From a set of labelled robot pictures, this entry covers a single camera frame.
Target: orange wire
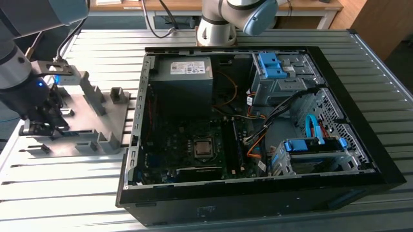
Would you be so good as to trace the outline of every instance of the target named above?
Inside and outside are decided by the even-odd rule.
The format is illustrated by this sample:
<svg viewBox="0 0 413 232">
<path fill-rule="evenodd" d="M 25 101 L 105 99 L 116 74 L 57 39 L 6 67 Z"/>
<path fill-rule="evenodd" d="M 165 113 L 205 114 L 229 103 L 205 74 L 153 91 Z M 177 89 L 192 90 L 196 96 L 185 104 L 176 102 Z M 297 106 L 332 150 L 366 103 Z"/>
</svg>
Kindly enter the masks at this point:
<svg viewBox="0 0 413 232">
<path fill-rule="evenodd" d="M 245 113 L 247 113 L 247 115 L 248 115 L 249 117 L 255 117 L 253 115 L 249 114 L 249 112 L 251 112 L 251 106 L 248 106 Z M 259 118 L 265 119 L 265 116 L 264 116 L 264 115 L 259 115 Z"/>
<path fill-rule="evenodd" d="M 255 141 L 253 145 L 251 146 L 249 150 L 248 150 L 247 153 L 245 153 L 245 156 L 251 156 L 251 155 L 257 156 L 256 154 L 251 154 L 251 151 L 252 151 L 253 147 L 256 146 L 256 144 L 259 143 L 259 141 L 263 139 L 264 135 L 265 135 L 265 132 L 261 134 L 261 136 L 259 137 L 259 139 Z"/>
<path fill-rule="evenodd" d="M 223 106 L 223 105 L 225 105 L 225 104 L 229 104 L 231 101 L 233 101 L 233 99 L 235 99 L 235 97 L 236 97 L 236 94 L 237 94 L 237 86 L 236 86 L 233 80 L 232 80 L 223 72 L 216 71 L 216 73 L 219 73 L 221 76 L 224 76 L 224 77 L 229 80 L 229 82 L 231 82 L 232 85 L 233 85 L 233 89 L 235 89 L 235 90 L 233 90 L 233 96 L 232 96 L 231 100 L 228 100 L 227 102 L 224 102 L 224 103 L 221 103 L 221 104 L 213 105 L 213 107 L 220 107 L 220 106 Z"/>
</svg>

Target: sticker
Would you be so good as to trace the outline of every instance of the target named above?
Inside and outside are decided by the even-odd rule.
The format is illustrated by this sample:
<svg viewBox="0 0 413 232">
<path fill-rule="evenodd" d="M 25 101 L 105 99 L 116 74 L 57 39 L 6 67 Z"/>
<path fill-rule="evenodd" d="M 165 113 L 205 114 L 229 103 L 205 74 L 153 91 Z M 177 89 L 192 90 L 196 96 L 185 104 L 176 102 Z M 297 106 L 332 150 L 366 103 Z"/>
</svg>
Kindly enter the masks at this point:
<svg viewBox="0 0 413 232">
<path fill-rule="evenodd" d="M 265 165 L 261 161 L 257 162 L 257 167 L 260 168 L 263 172 L 265 171 Z"/>
<path fill-rule="evenodd" d="M 193 62 L 172 62 L 169 64 L 169 74 L 204 74 L 205 63 L 203 61 Z"/>
<path fill-rule="evenodd" d="M 281 69 L 283 69 L 284 71 L 293 71 L 292 66 L 284 66 L 284 67 L 281 67 Z"/>
<path fill-rule="evenodd" d="M 251 97 L 247 97 L 245 98 L 245 104 L 252 106 L 252 98 Z"/>
<path fill-rule="evenodd" d="M 125 6 L 122 10 L 141 10 L 141 7 Z"/>
</svg>

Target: power supply label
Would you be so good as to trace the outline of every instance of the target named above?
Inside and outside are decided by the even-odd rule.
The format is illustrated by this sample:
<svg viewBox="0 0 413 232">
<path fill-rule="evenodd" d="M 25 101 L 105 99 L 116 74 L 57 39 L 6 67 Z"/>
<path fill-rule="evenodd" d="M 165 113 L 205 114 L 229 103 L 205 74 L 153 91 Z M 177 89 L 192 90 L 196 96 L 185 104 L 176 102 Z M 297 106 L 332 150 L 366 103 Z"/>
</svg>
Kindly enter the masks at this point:
<svg viewBox="0 0 413 232">
<path fill-rule="evenodd" d="M 204 74 L 205 63 L 203 61 L 195 62 L 172 62 L 169 64 L 169 74 Z"/>
</svg>

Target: black cable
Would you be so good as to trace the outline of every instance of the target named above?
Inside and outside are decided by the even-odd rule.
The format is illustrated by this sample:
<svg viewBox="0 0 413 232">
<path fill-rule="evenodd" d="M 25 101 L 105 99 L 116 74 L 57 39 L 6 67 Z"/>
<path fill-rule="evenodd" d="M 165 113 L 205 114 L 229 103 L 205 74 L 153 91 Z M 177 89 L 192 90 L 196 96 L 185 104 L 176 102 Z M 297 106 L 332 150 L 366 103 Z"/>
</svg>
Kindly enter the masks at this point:
<svg viewBox="0 0 413 232">
<path fill-rule="evenodd" d="M 90 0 L 86 0 L 86 5 L 88 5 L 88 10 L 90 11 Z M 57 51 L 56 51 L 56 60 L 61 59 L 61 49 L 62 49 L 62 46 L 72 39 L 72 37 L 74 36 L 77 31 L 80 30 L 80 28 L 81 28 L 81 26 L 82 26 L 82 24 L 85 22 L 85 19 L 86 19 L 86 17 L 80 21 L 80 23 L 74 27 L 73 31 L 68 34 L 68 36 L 62 40 L 61 44 L 58 45 L 58 48 L 57 48 Z"/>
<path fill-rule="evenodd" d="M 158 0 L 158 2 L 160 2 L 160 5 L 161 5 L 162 9 L 165 10 L 165 12 L 166 12 L 166 14 L 168 14 L 168 17 L 169 17 L 170 21 L 172 21 L 172 24 L 173 24 L 174 29 L 178 29 L 177 23 L 176 23 L 176 21 L 174 21 L 174 17 L 172 16 L 172 13 L 170 13 L 169 10 L 168 10 L 166 5 L 162 3 L 161 0 Z"/>
<path fill-rule="evenodd" d="M 168 35 L 170 35 L 172 32 L 174 31 L 174 28 L 170 28 L 170 29 L 168 30 L 168 32 L 166 32 L 165 35 L 158 36 L 158 35 L 154 33 L 153 28 L 152 28 L 152 26 L 150 26 L 150 24 L 149 24 L 149 18 L 148 18 L 145 0 L 141 0 L 141 8 L 142 8 L 144 19 L 145 19 L 145 21 L 146 21 L 146 24 L 148 24 L 148 27 L 149 27 L 149 31 L 152 32 L 153 36 L 154 36 L 156 38 L 158 38 L 158 39 L 162 39 L 162 38 L 168 37 Z"/>
<path fill-rule="evenodd" d="M 319 90 L 317 87 L 308 88 L 307 90 L 296 92 L 292 96 L 289 96 L 285 100 L 281 101 L 275 107 L 268 116 L 265 117 L 265 120 L 263 121 L 263 127 L 260 130 L 251 135 L 244 142 L 251 141 L 256 136 L 259 136 L 272 125 L 273 119 L 281 115 L 291 107 L 292 102 L 295 101 L 296 98 L 301 97 L 305 94 L 315 93 Z"/>
</svg>

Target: wire bundle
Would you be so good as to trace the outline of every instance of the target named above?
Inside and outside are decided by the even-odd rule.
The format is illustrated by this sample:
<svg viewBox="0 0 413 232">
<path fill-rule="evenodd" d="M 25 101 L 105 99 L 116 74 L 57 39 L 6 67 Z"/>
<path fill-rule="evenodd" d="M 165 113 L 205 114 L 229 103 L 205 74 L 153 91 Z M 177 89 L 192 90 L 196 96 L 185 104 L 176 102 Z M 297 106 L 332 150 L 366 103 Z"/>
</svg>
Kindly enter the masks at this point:
<svg viewBox="0 0 413 232">
<path fill-rule="evenodd" d="M 260 155 L 251 154 L 251 151 L 253 150 L 253 147 L 259 144 L 259 142 L 264 139 L 267 129 L 272 125 L 273 119 L 289 109 L 292 102 L 299 97 L 301 97 L 305 94 L 315 93 L 317 90 L 319 90 L 319 88 L 315 87 L 315 88 L 308 88 L 307 90 L 296 92 L 292 96 L 289 96 L 285 100 L 283 100 L 281 103 L 279 103 L 273 107 L 271 113 L 268 114 L 267 118 L 263 121 L 263 127 L 260 128 L 260 130 L 256 133 L 253 133 L 249 137 L 244 138 L 244 143 L 248 143 L 255 137 L 259 136 L 257 140 L 253 142 L 253 144 L 252 144 L 252 146 L 248 149 L 248 152 L 245 154 L 248 157 L 260 158 Z"/>
</svg>

